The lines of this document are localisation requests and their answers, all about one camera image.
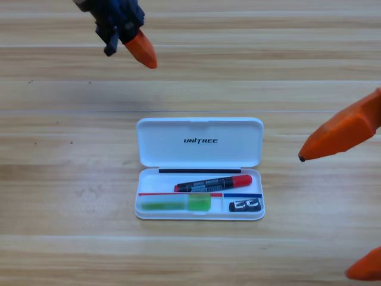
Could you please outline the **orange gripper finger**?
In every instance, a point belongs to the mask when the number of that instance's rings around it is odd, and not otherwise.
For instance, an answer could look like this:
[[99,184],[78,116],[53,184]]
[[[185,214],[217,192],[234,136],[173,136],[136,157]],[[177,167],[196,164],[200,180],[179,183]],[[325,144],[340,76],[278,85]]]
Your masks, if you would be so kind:
[[380,128],[380,88],[336,113],[313,132],[298,153],[314,160],[346,152],[370,139]]
[[345,275],[348,279],[359,281],[380,281],[381,277],[381,250],[373,249],[360,260],[350,266]]

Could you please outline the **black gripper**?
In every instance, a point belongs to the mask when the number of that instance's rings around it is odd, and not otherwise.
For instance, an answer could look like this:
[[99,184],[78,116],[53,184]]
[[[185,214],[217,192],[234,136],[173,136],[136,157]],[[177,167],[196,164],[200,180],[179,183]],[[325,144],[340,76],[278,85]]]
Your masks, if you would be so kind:
[[73,1],[84,13],[95,19],[96,34],[105,43],[104,53],[112,56],[121,42],[141,64],[149,69],[158,66],[152,43],[141,31],[145,13],[137,1],[82,0]]

